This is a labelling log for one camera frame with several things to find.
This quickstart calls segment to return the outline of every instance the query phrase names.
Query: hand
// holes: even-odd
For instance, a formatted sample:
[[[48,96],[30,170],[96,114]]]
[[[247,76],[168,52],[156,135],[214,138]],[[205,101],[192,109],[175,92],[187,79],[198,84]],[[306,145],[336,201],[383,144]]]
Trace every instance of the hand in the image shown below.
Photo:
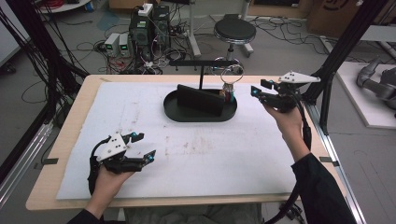
[[[282,137],[288,145],[294,161],[310,153],[302,137],[302,117],[297,108],[288,113],[280,113],[269,105],[264,105],[265,110],[276,120],[277,128],[282,132]]]
[[[264,105],[265,110],[276,120],[277,128],[282,132],[283,138],[300,135],[303,126],[300,111],[295,107],[288,113],[280,113],[269,105]]]
[[[116,175],[102,165],[99,170],[99,176],[96,179],[95,191],[85,210],[100,219],[108,205],[120,191],[122,184],[133,174],[134,172],[128,172]]]

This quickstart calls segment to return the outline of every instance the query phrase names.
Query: black sleeve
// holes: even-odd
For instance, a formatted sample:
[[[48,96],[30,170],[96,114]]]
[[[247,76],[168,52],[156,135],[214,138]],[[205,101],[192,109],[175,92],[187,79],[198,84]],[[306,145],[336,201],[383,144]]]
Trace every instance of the black sleeve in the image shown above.
[[[103,223],[101,220],[97,219],[93,214],[89,211],[83,209],[79,212],[75,217],[73,217],[67,224],[101,224]]]
[[[356,223],[334,178],[313,154],[291,168],[308,223]]]

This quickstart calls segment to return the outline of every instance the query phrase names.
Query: power supply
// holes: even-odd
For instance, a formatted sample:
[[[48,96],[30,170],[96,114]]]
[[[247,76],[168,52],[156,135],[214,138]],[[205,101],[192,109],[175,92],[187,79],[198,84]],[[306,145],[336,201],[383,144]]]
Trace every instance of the power supply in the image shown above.
[[[152,50],[155,49],[151,19],[134,15],[129,26],[129,33],[133,41],[136,59],[151,62],[153,59]]]
[[[157,48],[166,49],[170,47],[169,35],[169,6],[156,6],[152,15],[157,36]]]
[[[105,42],[105,47],[109,57],[117,57],[120,53],[120,34],[111,34]]]
[[[120,34],[120,53],[121,57],[131,57],[132,56],[132,43],[128,34]]]

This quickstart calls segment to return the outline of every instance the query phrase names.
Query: black stool seat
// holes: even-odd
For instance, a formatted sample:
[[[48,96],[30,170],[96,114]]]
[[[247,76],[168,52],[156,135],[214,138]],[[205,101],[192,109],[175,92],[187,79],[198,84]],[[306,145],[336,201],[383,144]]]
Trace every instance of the black stool seat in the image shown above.
[[[248,21],[227,18],[216,22],[215,36],[227,43],[247,44],[256,36],[256,28]]]

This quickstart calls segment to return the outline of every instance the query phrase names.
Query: wooden table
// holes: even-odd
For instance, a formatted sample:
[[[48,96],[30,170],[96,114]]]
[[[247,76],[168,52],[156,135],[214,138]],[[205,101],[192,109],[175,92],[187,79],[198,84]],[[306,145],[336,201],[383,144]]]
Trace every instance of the wooden table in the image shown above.
[[[244,76],[240,82],[257,83],[260,86],[261,79],[277,80],[277,77],[265,76]],[[26,203],[29,210],[51,210],[83,208],[87,200],[57,200],[56,195],[63,180],[65,167],[73,146],[77,142],[79,131],[82,128],[87,114],[94,101],[99,86],[103,82],[177,82],[177,83],[198,83],[199,76],[109,76],[91,75],[87,77],[78,93],[69,115],[62,127],[57,140],[54,143],[49,158],[58,158],[57,164],[45,165],[37,179],[35,186]],[[205,83],[217,83],[219,77],[207,76]],[[310,118],[307,118],[310,126],[314,125]],[[328,157],[322,145],[321,139],[315,130],[312,130],[312,152],[317,157]],[[341,191],[344,192],[341,180],[336,173],[332,163],[325,162],[323,165],[331,172],[336,179]],[[282,195],[238,195],[223,197],[182,197],[182,198],[143,198],[143,199],[116,199],[111,207],[136,207],[136,206],[160,206],[160,205],[183,205],[183,204],[209,204],[209,203],[264,203],[285,201],[288,194]]]

